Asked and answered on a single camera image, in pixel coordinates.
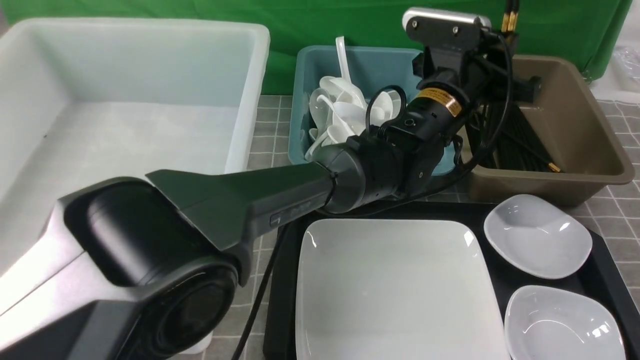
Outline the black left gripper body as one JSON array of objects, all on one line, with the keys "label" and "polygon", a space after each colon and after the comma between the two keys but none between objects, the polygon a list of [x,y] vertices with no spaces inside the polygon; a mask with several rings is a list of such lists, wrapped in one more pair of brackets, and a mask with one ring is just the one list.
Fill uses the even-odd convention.
[{"label": "black left gripper body", "polygon": [[472,109],[483,101],[532,103],[539,76],[514,74],[519,34],[512,30],[414,30],[423,51],[413,59],[420,78],[415,109]]}]

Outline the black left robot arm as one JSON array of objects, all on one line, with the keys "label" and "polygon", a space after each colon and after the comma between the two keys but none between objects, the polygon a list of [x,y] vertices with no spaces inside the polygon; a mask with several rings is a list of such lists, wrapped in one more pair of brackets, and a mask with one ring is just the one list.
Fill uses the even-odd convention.
[{"label": "black left robot arm", "polygon": [[484,148],[455,166],[457,182],[490,155],[512,105],[542,78],[514,71],[519,35],[487,25],[406,26],[422,44],[418,94],[395,118],[323,146],[313,161],[221,175],[156,170],[58,199],[38,241],[1,277],[3,360],[165,360],[214,330],[250,276],[258,237],[315,210],[371,214],[429,194],[445,147],[482,103],[503,105]]}]

